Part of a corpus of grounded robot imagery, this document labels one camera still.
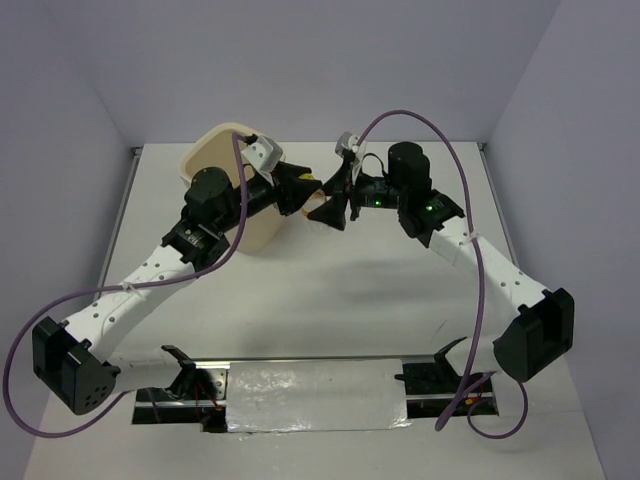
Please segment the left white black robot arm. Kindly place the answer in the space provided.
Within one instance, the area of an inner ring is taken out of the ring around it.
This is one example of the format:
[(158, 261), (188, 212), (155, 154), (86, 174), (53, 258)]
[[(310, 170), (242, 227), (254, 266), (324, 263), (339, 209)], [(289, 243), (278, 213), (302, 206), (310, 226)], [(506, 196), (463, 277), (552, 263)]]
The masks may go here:
[(116, 392), (152, 387), (175, 399), (189, 396), (196, 366), (180, 349), (163, 345), (125, 353), (119, 345), (165, 300), (231, 253), (228, 231), (269, 207), (291, 215), (321, 185), (309, 168), (283, 162), (270, 180), (255, 175), (244, 187), (233, 186), (220, 167), (198, 171), (184, 195), (180, 220), (147, 260), (81, 311), (35, 325), (36, 376), (76, 415), (95, 410)]

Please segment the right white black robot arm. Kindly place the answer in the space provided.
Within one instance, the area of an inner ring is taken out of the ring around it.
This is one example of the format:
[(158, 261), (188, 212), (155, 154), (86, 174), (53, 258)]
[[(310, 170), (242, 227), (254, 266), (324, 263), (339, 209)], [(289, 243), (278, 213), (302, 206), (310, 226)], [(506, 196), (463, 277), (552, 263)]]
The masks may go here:
[(456, 340), (441, 353), (436, 383), (457, 391), (469, 377), (465, 363), (526, 383), (573, 345), (575, 301), (564, 288), (552, 291), (533, 280), (490, 242), (468, 226), (465, 212), (432, 185), (430, 161), (416, 143), (400, 142), (387, 153), (387, 170), (363, 173), (365, 150), (353, 136), (337, 143), (342, 164), (323, 185), (327, 199), (310, 220), (337, 230), (359, 217), (363, 208), (391, 209), (408, 237), (419, 241), (461, 273), (479, 280), (479, 296), (505, 323), (495, 338)]

